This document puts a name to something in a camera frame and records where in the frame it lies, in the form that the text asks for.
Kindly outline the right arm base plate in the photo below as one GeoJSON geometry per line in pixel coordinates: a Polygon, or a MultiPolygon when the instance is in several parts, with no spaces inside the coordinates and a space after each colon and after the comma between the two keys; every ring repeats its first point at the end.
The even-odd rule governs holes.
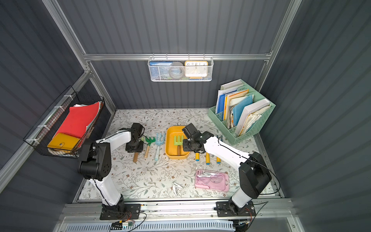
{"type": "Polygon", "coordinates": [[[239,208],[232,201],[219,201],[216,202],[214,210],[217,212],[218,217],[252,217],[256,215],[255,206],[252,201],[249,201],[242,208],[239,208]]]}

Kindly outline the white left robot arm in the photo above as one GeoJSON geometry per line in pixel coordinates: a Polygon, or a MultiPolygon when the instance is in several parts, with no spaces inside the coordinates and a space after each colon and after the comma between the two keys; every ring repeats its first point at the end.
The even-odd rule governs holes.
{"type": "Polygon", "coordinates": [[[141,137],[145,129],[140,123],[130,128],[121,128],[116,133],[96,141],[86,140],[79,151],[78,173],[98,190],[104,207],[124,207],[123,196],[116,189],[110,176],[112,169],[111,152],[126,145],[129,153],[142,152],[141,137]]]}

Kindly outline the light blue hand rake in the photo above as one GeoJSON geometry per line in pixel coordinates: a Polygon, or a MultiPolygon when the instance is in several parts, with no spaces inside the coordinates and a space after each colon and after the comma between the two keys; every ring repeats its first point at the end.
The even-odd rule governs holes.
{"type": "Polygon", "coordinates": [[[164,144],[166,139],[166,133],[157,133],[156,134],[156,140],[155,145],[157,146],[156,153],[155,153],[155,161],[159,160],[159,154],[160,154],[160,147],[164,144]]]}

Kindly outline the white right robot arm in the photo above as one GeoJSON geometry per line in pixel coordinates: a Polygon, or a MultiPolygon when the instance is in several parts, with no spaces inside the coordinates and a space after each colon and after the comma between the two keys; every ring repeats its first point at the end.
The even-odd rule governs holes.
{"type": "Polygon", "coordinates": [[[186,136],[184,151],[215,155],[237,170],[240,188],[229,199],[229,211],[236,213],[257,199],[272,180],[272,172],[261,154],[240,151],[208,131],[200,132],[192,123],[182,131],[186,136]]]}

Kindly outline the green rake wooden handle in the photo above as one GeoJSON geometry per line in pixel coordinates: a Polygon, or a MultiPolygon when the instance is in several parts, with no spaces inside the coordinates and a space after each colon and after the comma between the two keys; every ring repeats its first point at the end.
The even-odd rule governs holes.
{"type": "Polygon", "coordinates": [[[146,137],[145,136],[145,138],[144,138],[143,141],[146,141],[146,144],[147,144],[147,148],[146,148],[146,152],[145,152],[145,159],[146,159],[146,158],[148,158],[151,144],[156,141],[156,138],[155,137],[146,137]]]}

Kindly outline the lime rake wooden handle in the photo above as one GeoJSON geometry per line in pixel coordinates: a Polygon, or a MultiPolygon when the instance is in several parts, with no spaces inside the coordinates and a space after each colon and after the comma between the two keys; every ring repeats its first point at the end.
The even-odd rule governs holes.
{"type": "Polygon", "coordinates": [[[143,151],[145,144],[146,144],[146,137],[141,137],[141,142],[139,143],[137,150],[134,152],[134,157],[133,157],[134,163],[137,163],[139,154],[143,151]]]}
{"type": "Polygon", "coordinates": [[[176,146],[177,148],[177,156],[181,156],[183,140],[184,140],[183,135],[174,136],[174,146],[176,146]]]}

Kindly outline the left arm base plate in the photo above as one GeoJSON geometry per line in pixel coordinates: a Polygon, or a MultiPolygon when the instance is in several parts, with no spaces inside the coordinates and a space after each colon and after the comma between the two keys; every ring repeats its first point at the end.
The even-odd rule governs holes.
{"type": "Polygon", "coordinates": [[[102,204],[100,220],[138,219],[140,212],[140,204],[121,204],[117,206],[102,204]]]}

